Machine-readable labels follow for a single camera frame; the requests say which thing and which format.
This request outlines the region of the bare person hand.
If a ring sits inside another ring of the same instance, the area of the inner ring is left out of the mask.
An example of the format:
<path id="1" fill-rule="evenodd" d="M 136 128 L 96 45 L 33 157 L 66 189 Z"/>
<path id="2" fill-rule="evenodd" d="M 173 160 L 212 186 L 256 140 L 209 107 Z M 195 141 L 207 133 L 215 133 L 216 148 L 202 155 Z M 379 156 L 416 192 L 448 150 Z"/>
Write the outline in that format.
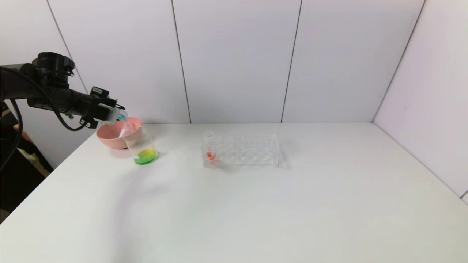
<path id="1" fill-rule="evenodd" d="M 19 130 L 20 130 L 20 127 L 19 127 L 18 124 L 15 124 L 15 125 L 13 126 L 13 129 L 14 129 L 18 134 L 20 133 L 20 131 L 19 131 Z M 28 141 L 28 142 L 30 142 L 30 143 L 32 143 L 32 144 L 34 143 L 34 142 L 31 140 L 31 138 L 29 137 L 28 133 L 27 133 L 24 129 L 21 131 L 21 136 L 22 136 L 22 138 L 23 138 L 24 140 L 26 140 L 26 141 Z"/>

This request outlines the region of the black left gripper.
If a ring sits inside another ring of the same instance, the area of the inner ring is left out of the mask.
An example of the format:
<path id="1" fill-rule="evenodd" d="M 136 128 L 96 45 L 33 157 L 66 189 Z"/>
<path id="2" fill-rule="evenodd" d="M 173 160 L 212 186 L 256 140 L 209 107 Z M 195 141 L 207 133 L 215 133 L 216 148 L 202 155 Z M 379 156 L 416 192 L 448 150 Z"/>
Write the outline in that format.
<path id="1" fill-rule="evenodd" d="M 109 94 L 109 91 L 96 86 L 92 87 L 90 94 L 74 92 L 69 114 L 80 116 L 81 124 L 85 124 L 89 129 L 96 129 L 99 122 L 107 120 L 110 114 L 109 106 L 125 110 L 125 107 L 119 105 L 116 99 L 110 98 Z"/>

